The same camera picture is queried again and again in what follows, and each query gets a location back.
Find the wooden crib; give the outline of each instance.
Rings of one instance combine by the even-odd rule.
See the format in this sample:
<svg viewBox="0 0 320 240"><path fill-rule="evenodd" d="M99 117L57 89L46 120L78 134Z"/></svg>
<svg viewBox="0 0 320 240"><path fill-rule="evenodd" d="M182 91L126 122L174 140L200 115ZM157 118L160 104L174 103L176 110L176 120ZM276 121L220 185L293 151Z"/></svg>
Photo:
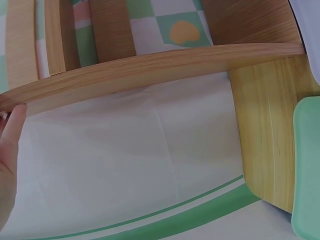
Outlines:
<svg viewBox="0 0 320 240"><path fill-rule="evenodd" d="M40 79L35 1L8 0L9 91L0 111L28 104L34 115L61 106L168 81L229 71L244 176L257 196L291 212L292 116L317 95L288 0L202 0L214 46L136 56L125 0L90 0L99 63L80 68L70 0L44 0L50 77Z"/></svg>

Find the green square pattern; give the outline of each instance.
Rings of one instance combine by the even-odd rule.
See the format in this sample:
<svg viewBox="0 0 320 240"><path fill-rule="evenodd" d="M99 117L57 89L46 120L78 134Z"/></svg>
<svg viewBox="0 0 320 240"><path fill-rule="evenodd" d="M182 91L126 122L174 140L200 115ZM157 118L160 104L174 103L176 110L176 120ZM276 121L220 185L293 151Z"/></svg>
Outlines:
<svg viewBox="0 0 320 240"><path fill-rule="evenodd" d="M77 47L81 67L98 63L94 31L92 26L85 26L75 30Z"/></svg>
<svg viewBox="0 0 320 240"><path fill-rule="evenodd" d="M186 48L211 46L197 11L156 17L163 42Z"/></svg>
<svg viewBox="0 0 320 240"><path fill-rule="evenodd" d="M130 19L154 17L151 0L126 0Z"/></svg>
<svg viewBox="0 0 320 240"><path fill-rule="evenodd" d="M0 56L0 94L9 90L7 83L6 56Z"/></svg>
<svg viewBox="0 0 320 240"><path fill-rule="evenodd" d="M8 0L0 0L0 16L6 15L8 9Z"/></svg>
<svg viewBox="0 0 320 240"><path fill-rule="evenodd" d="M192 1L197 11L201 11L204 9L204 7L202 6L201 0L192 0Z"/></svg>

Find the green stripe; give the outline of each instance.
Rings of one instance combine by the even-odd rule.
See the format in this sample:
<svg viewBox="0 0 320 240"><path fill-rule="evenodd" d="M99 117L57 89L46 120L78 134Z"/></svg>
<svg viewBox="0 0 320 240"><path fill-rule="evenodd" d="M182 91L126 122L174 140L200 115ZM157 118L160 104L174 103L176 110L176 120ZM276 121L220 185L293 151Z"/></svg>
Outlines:
<svg viewBox="0 0 320 240"><path fill-rule="evenodd" d="M35 37L36 40L45 38L45 5L44 0L36 0L35 2Z"/></svg>
<svg viewBox="0 0 320 240"><path fill-rule="evenodd" d="M258 201L246 184L166 219L95 240L158 240L183 233Z"/></svg>
<svg viewBox="0 0 320 240"><path fill-rule="evenodd" d="M0 0L0 16L6 15L8 9L8 0Z"/></svg>
<svg viewBox="0 0 320 240"><path fill-rule="evenodd" d="M0 56L0 94L9 90L7 81L6 56Z"/></svg>
<svg viewBox="0 0 320 240"><path fill-rule="evenodd" d="M183 206L185 204L188 204L188 203L191 203L197 199L200 199L200 198L203 198L204 196L207 196L209 194L212 194L240 179L242 179L244 176L243 175L240 175L210 191L207 191L203 194L200 194L198 196L195 196L187 201L183 201L181 203L178 203L176 205L173 205L173 206L170 206L170 207L167 207L165 209L162 209L162 210L159 210L159 211L155 211L153 213L150 213L150 214L147 214L147 215L144 215L144 216L140 216L140 217L137 217L137 218L134 218L134 219L131 219L131 220L127 220L127 221L123 221L123 222L120 222L120 223L117 223L117 224L113 224L113 225L109 225L109 226L105 226L105 227L101 227L101 228L97 228L97 229L92 229L92 230L88 230L88 231L82 231L82 232L78 232L78 233L72 233L72 234L67 234L67 235L61 235L61 236L53 236L53 237L46 237L46 238L37 238L37 239L29 239L29 240L57 240L57 239L64 239L64 238L70 238L70 237L75 237L75 236L80 236L80 235L86 235L86 234L91 234L91 233L96 233L96 232L100 232L100 231L104 231L104 230L107 230L107 229L112 229L112 228L116 228L116 227L119 227L119 226L123 226L123 225L126 225L126 224L131 224L131 223L134 223L134 222L137 222L137 221L140 221L140 220L143 220L143 219L146 219L146 218L150 218L150 217L153 217L155 215L158 215L158 214L162 214L164 212L167 212L167 211L170 211L172 209L175 209L175 208L178 208L180 206Z"/></svg>

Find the finger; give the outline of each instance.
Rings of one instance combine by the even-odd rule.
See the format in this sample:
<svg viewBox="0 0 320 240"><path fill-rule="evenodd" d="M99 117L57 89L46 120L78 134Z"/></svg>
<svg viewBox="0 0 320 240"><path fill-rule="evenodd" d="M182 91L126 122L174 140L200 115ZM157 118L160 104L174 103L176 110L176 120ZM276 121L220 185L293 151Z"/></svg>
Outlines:
<svg viewBox="0 0 320 240"><path fill-rule="evenodd" d="M26 105L16 106L12 113L8 114L7 123L0 138L0 163L6 166L14 176L17 174L18 143L26 114Z"/></svg>
<svg viewBox="0 0 320 240"><path fill-rule="evenodd" d="M4 139L12 145L18 144L21 137L22 128L26 121L26 116L27 105L16 106L9 115L7 123L2 132L1 139Z"/></svg>
<svg viewBox="0 0 320 240"><path fill-rule="evenodd" d="M0 117L0 137L2 135L2 132L5 129L5 126L6 126L7 122L8 122L8 119L9 119L8 116L9 115L7 115L6 118L4 118L3 116Z"/></svg>

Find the white sheet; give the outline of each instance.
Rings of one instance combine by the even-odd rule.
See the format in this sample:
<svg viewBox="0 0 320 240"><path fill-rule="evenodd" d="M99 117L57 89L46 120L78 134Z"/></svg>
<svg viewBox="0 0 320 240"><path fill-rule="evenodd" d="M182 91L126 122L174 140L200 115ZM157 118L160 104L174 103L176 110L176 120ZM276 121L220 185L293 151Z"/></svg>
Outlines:
<svg viewBox="0 0 320 240"><path fill-rule="evenodd" d="M27 119L16 206L0 236L41 238L105 227L241 174L226 73L76 103Z"/></svg>

